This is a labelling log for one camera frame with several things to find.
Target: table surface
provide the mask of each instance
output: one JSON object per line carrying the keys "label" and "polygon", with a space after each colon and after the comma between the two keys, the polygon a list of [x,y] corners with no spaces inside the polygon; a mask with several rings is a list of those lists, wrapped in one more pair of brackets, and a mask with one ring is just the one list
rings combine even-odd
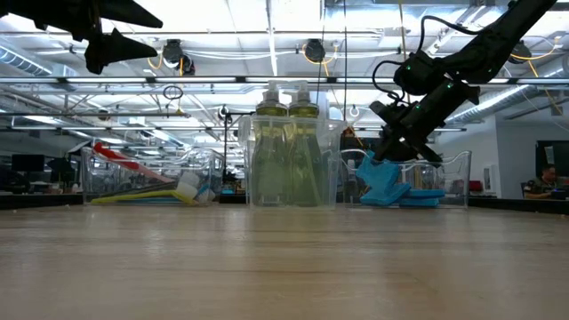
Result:
{"label": "table surface", "polygon": [[12,319],[567,319],[569,220],[463,210],[0,212]]}

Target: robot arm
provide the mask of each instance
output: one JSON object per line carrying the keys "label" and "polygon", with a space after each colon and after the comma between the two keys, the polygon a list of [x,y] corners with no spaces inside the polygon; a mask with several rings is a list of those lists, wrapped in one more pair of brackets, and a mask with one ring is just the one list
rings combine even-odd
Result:
{"label": "robot arm", "polygon": [[430,162],[442,159],[426,145],[427,137],[464,101],[478,104],[479,87],[486,84],[506,63],[514,47],[557,0],[512,1],[493,24],[477,32],[462,50],[445,58],[430,58],[419,50],[396,71],[394,81],[404,92],[426,95],[421,102],[400,107],[375,101],[370,109],[386,125],[375,160],[406,161],[421,154]]}

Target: wall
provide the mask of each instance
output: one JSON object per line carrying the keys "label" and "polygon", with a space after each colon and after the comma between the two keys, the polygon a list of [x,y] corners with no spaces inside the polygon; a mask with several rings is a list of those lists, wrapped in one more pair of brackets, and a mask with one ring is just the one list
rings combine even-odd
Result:
{"label": "wall", "polygon": [[40,132],[40,138],[30,137],[27,132],[0,132],[0,155],[34,154],[53,157],[66,152],[84,140],[72,136],[56,136],[53,132]]}
{"label": "wall", "polygon": [[[482,124],[467,124],[465,132],[448,132],[437,137],[431,146],[444,157],[456,156],[462,151],[472,151],[470,179],[484,181],[484,168],[499,164],[495,116],[488,116]],[[494,181],[496,195],[501,196],[500,167]]]}
{"label": "wall", "polygon": [[535,145],[539,140],[569,140],[569,132],[551,122],[527,124],[499,122],[498,150],[500,158],[501,195],[522,199],[521,183],[534,178]]}

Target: clear plastic container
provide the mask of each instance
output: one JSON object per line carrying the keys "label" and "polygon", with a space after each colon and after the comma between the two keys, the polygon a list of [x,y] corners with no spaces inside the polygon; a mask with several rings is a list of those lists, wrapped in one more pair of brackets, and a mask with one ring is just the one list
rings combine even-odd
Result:
{"label": "clear plastic container", "polygon": [[[362,150],[343,150],[341,180],[338,200],[348,205],[360,204],[363,195],[370,188],[356,172],[362,159],[368,156]],[[409,183],[411,189],[443,190],[445,196],[439,198],[438,208],[467,208],[469,205],[470,161],[472,153],[464,151],[452,158],[443,159],[441,164],[426,161],[399,163],[397,184]]]}
{"label": "clear plastic container", "polygon": [[210,149],[170,160],[109,160],[83,148],[82,158],[85,204],[208,205],[221,192],[223,156]]}
{"label": "clear plastic container", "polygon": [[[345,128],[345,122],[335,120],[244,117],[239,122],[239,141],[245,150],[247,202],[252,207],[333,208]],[[264,132],[282,134],[273,134],[272,141],[267,141]],[[277,140],[286,145],[285,150],[271,147]],[[268,152],[278,153],[272,158],[282,159],[284,165],[269,165],[272,172],[260,170],[259,159]]]}

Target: yellow brush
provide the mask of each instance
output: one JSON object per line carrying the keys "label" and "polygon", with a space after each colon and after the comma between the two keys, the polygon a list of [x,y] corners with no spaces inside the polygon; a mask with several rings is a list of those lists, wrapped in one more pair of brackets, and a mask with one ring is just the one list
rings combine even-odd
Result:
{"label": "yellow brush", "polygon": [[197,189],[194,185],[199,183],[199,178],[191,172],[184,172],[182,174],[180,181],[178,182],[178,187],[175,190],[164,190],[164,191],[151,191],[136,195],[123,195],[123,196],[106,196],[102,198],[93,199],[92,204],[113,204],[118,201],[128,201],[128,200],[139,200],[150,197],[160,197],[160,196],[172,196],[176,199],[182,201],[184,204],[197,204],[194,201],[194,197],[197,195]]}

